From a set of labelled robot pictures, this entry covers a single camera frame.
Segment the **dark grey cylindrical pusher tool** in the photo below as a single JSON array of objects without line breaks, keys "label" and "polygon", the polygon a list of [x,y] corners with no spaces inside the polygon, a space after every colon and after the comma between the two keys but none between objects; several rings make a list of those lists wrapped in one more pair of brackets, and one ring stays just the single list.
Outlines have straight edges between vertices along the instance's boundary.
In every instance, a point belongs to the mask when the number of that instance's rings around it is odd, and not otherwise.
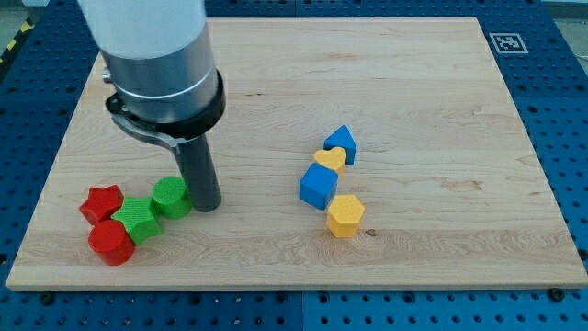
[{"label": "dark grey cylindrical pusher tool", "polygon": [[221,204],[221,190],[206,135],[176,139],[174,155],[194,208],[216,210]]}]

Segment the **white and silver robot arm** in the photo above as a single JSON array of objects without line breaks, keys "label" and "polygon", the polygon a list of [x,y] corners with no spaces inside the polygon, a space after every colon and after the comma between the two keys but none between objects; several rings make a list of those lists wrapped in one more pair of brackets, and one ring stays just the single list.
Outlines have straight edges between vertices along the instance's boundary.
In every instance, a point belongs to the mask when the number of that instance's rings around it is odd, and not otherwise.
[{"label": "white and silver robot arm", "polygon": [[169,150],[197,211],[221,191],[206,134],[226,108],[203,0],[79,0],[116,90],[111,119],[129,136]]}]

